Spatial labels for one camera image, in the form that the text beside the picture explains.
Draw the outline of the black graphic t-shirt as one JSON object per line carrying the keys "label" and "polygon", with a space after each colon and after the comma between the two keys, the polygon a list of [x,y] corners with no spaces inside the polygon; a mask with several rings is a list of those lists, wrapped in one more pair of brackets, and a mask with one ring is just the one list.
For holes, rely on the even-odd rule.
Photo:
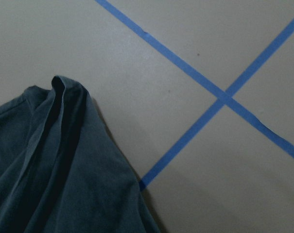
{"label": "black graphic t-shirt", "polygon": [[0,233],[157,233],[89,92],[63,76],[0,106]]}

